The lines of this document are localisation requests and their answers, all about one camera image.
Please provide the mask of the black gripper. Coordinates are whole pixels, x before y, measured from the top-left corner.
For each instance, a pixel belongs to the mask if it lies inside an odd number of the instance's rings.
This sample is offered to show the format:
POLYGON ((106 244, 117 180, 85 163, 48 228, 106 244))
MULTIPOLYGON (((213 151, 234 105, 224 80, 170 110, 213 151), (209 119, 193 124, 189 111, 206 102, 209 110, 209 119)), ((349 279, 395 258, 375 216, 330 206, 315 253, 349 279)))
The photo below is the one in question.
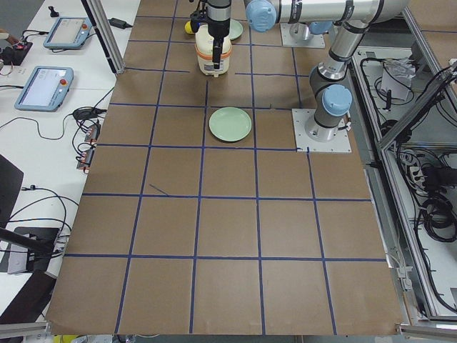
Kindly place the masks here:
POLYGON ((214 69, 220 69, 221 64, 221 47, 223 46, 224 39, 229 35, 230 19, 218 21, 208 17, 208 31, 214 38, 213 41, 213 63, 214 69))

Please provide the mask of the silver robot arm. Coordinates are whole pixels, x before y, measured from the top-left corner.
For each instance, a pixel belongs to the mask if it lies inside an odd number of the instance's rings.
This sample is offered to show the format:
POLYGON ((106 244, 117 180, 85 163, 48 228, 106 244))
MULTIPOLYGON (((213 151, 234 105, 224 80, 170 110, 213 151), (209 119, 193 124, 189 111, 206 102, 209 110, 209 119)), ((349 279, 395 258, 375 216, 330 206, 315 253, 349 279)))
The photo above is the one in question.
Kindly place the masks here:
POLYGON ((334 81, 346 75, 346 67, 370 25, 400 14, 407 1, 245 1, 246 18, 252 29, 266 32, 275 24, 310 24, 331 21, 341 28, 318 66, 319 74, 334 81))
POLYGON ((340 121, 351 108, 353 96, 342 81, 368 27, 369 24, 361 20, 345 21, 339 25, 328 57, 311 70, 309 82, 317 108, 305 128, 315 141, 326 143, 333 140, 340 121))

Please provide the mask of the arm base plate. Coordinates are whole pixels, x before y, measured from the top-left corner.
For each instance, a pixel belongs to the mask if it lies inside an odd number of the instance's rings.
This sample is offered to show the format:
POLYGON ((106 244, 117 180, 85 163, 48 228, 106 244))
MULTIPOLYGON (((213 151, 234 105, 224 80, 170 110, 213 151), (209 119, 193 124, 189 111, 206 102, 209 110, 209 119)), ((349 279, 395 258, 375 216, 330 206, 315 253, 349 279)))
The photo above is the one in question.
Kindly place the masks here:
POLYGON ((323 34, 314 34, 306 24, 281 23, 280 27, 283 46, 309 49, 323 49, 326 46, 323 34))
POLYGON ((292 109, 296 150, 299 152, 320 152, 350 154, 352 152, 344 117, 338 126, 323 128, 314 118, 315 109, 292 109))

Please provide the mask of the green plate near arm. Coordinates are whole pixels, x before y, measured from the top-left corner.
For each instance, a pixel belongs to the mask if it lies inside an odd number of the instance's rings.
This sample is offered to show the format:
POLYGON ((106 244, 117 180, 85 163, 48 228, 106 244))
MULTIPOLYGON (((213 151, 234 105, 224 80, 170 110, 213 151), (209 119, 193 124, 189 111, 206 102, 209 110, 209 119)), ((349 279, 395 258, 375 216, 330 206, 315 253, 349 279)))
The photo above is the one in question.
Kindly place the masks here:
POLYGON ((252 129, 252 121, 243 109, 224 107, 210 116, 209 129, 217 139, 235 142, 248 136, 252 129))
POLYGON ((241 24, 241 22, 237 21, 235 19, 232 19, 230 21, 230 28, 229 28, 229 35, 228 35, 229 39, 231 41, 234 41, 234 40, 240 38, 242 33, 243 33, 243 25, 241 24))

